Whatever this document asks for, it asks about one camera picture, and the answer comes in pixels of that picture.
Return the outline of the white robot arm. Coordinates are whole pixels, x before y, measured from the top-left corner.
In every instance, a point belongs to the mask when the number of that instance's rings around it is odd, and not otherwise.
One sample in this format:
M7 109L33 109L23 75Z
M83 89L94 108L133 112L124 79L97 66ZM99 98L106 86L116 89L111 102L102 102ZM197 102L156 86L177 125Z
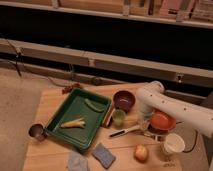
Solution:
M136 97L143 117L149 118L153 111L158 109L189 124L208 138L213 138L213 109L164 95L164 86L159 81L138 88Z

